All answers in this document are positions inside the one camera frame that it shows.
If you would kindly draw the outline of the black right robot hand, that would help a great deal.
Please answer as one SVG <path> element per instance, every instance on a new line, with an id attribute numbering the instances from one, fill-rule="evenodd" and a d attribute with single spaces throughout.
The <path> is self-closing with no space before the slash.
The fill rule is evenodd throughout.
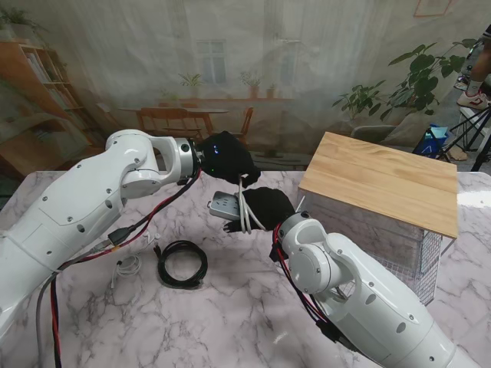
<path id="1" fill-rule="evenodd" d="M 295 214 L 288 196 L 279 189 L 259 187 L 242 192 L 248 208 L 249 222 L 235 220 L 225 224 L 227 233 L 248 232 L 249 230 L 272 231 L 277 224 Z"/>

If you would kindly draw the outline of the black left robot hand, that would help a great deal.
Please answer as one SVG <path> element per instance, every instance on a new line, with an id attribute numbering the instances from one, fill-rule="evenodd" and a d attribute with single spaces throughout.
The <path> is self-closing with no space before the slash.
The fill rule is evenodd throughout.
<path id="1" fill-rule="evenodd" d="M 216 179 L 244 188 L 256 183 L 261 170 L 255 165 L 246 147 L 230 132 L 209 136 L 196 146 L 203 172 Z"/>

